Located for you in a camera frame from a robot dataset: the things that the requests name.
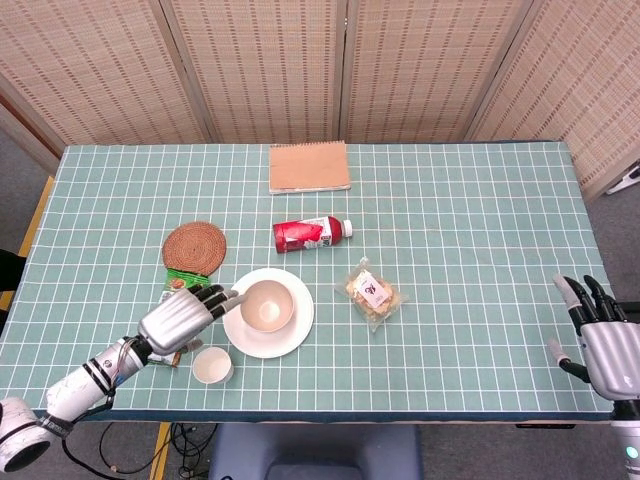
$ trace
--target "red bottle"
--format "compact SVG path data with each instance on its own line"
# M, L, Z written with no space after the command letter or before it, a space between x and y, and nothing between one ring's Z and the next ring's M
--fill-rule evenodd
M278 253L308 250L335 245L343 237L353 235L351 221L334 217L312 218L297 222L276 223L273 226Z

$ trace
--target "chair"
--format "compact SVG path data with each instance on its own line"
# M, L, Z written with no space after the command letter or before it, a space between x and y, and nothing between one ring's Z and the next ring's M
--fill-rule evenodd
M226 423L209 480L422 480L415 425Z

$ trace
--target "spiral notebook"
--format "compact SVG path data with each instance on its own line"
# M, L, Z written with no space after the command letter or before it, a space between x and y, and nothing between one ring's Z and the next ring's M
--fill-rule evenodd
M269 192L318 192L351 188L344 142L272 145Z

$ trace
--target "white bottle cap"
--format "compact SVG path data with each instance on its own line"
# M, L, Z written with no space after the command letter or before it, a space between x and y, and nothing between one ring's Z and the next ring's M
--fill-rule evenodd
M344 222L342 222L342 225L344 226L343 228L343 232L342 232L342 236L343 237L350 237L353 235L353 225L351 225L351 220L345 220Z

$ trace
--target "silver robot hand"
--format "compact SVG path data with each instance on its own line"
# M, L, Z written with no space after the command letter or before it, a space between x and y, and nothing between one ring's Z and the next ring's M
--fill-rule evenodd
M576 329L585 365L572 362L553 339L551 353L560 368L613 401L611 426L627 474L640 480L640 325L629 322L616 300L592 277L584 277L591 297L572 278L556 275L553 281Z
M140 321L137 336L121 338L53 385L41 418L20 398L0 401L0 472L26 467L76 422L111 408L116 388L147 364L149 354L178 351L243 300L220 285L179 290ZM91 408L104 397L104 405Z

